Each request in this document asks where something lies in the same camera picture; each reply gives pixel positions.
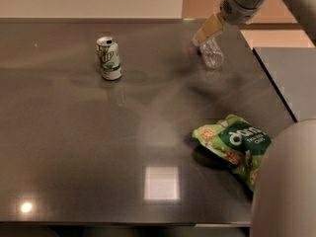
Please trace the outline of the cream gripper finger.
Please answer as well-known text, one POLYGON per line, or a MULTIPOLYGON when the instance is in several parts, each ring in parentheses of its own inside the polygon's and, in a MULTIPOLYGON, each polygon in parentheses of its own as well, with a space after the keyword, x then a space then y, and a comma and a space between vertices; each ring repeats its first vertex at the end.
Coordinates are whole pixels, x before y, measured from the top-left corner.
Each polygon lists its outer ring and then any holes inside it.
POLYGON ((200 46, 209 38, 214 38, 223 31, 225 21, 220 13, 213 13, 202 26, 197 30, 193 37, 193 45, 200 46))

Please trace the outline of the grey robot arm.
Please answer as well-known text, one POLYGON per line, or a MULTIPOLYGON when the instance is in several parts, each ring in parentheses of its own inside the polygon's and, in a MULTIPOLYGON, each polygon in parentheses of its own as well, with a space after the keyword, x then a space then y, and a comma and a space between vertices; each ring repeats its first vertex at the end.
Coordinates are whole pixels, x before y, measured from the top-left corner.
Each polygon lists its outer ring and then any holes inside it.
MULTIPOLYGON (((199 46, 223 25, 243 24, 265 0, 221 0, 232 11, 207 19, 193 38, 199 46)), ((316 43, 316 0, 282 0, 310 40, 316 43)), ((268 148, 253 196, 250 237, 316 237, 316 119, 297 122, 268 148)))

